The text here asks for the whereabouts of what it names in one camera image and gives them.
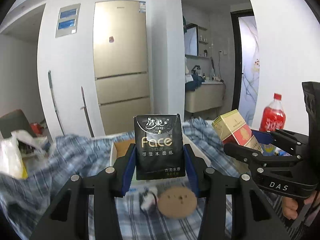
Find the silver screw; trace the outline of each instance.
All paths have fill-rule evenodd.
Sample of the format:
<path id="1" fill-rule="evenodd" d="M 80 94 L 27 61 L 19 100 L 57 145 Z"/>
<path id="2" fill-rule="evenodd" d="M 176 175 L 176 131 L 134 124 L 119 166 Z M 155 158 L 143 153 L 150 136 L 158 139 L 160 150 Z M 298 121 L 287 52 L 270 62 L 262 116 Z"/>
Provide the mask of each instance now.
<path id="1" fill-rule="evenodd" d="M 80 178 L 80 176 L 77 174 L 71 176 L 72 181 L 77 181 L 79 178 Z"/>
<path id="2" fill-rule="evenodd" d="M 208 167 L 208 168 L 205 169 L 205 172 L 206 172 L 206 173 L 209 173 L 209 174 L 214 174 L 215 169 L 214 169 L 214 168 L 211 168 L 211 167 Z"/>
<path id="3" fill-rule="evenodd" d="M 248 181 L 250 179 L 250 176 L 248 174 L 242 174 L 241 179 Z"/>
<path id="4" fill-rule="evenodd" d="M 115 172 L 115 168 L 114 167 L 106 168 L 106 173 L 113 173 L 113 172 Z"/>

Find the blue gripper pad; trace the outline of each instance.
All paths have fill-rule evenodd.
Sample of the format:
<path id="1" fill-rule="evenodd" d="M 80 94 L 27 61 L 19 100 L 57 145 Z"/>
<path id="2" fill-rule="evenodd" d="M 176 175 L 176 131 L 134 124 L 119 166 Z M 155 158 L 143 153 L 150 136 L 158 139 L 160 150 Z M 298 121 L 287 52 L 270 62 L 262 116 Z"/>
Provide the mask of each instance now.
<path id="1" fill-rule="evenodd" d="M 121 189 L 123 196 L 129 191 L 134 169 L 136 168 L 136 151 L 137 151 L 137 148 L 136 146 L 134 146 L 132 150 L 132 154 L 128 161 L 128 164 L 124 170 L 124 174 L 122 177 L 122 189 Z"/>
<path id="2" fill-rule="evenodd" d="M 256 137 L 258 143 L 270 144 L 273 142 L 273 138 L 270 133 L 252 130 L 253 135 Z"/>
<path id="3" fill-rule="evenodd" d="M 196 197 L 199 197 L 198 176 L 193 166 L 193 163 L 191 161 L 189 152 L 185 146 L 183 146 L 183 153 L 184 153 L 186 172 L 187 172 L 188 180 L 191 186 L 191 190 L 196 195 Z"/>

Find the refrigerator drawer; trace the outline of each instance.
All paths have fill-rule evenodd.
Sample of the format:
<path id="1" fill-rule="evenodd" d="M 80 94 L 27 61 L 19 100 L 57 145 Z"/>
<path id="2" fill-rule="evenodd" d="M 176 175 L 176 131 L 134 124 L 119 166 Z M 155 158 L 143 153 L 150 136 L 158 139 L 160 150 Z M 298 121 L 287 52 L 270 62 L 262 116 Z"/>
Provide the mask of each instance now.
<path id="1" fill-rule="evenodd" d="M 103 105 L 100 113 L 106 135 L 133 131 L 133 117 L 150 113 L 150 98 Z"/>
<path id="2" fill-rule="evenodd" d="M 148 71 L 146 14 L 139 1 L 95 4 L 93 61 L 96 78 Z"/>
<path id="3" fill-rule="evenodd" d="M 99 104 L 149 96 L 148 73 L 96 80 Z"/>

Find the black tissue package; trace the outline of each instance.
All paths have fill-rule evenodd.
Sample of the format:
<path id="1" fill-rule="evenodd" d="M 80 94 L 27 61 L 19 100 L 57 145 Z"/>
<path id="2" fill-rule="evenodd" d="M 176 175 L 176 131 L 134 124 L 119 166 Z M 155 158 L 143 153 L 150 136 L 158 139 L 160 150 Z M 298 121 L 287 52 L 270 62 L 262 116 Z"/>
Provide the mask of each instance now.
<path id="1" fill-rule="evenodd" d="M 179 114 L 148 114 L 134 118 L 137 180 L 185 176 Z"/>

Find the person's hand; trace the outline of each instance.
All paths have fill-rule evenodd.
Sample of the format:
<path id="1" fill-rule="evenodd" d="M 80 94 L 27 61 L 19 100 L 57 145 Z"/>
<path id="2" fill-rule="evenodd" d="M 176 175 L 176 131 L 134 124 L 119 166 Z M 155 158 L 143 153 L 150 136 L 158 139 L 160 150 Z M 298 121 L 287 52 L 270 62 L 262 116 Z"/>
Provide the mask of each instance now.
<path id="1" fill-rule="evenodd" d="M 312 204 L 313 200 L 316 197 L 316 191 L 314 191 L 310 197 L 304 200 L 305 205 Z M 318 195 L 318 198 L 314 204 L 314 206 L 318 205 L 320 203 L 320 194 Z M 298 217 L 297 213 L 298 209 L 298 203 L 292 198 L 289 197 L 283 197 L 282 198 L 282 214 L 287 219 L 296 219 Z"/>

